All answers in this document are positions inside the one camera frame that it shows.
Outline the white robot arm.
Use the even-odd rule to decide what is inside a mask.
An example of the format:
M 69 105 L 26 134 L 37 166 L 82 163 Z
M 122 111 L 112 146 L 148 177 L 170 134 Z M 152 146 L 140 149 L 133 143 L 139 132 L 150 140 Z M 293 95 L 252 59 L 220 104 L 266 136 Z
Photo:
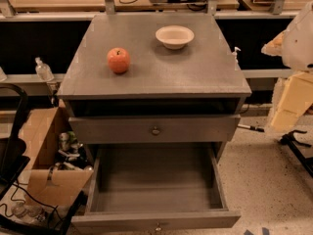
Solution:
M 292 70 L 292 75 L 274 87 L 267 122 L 271 132 L 286 133 L 313 105 L 313 2 L 308 2 L 261 52 L 281 56 L 283 64 Z

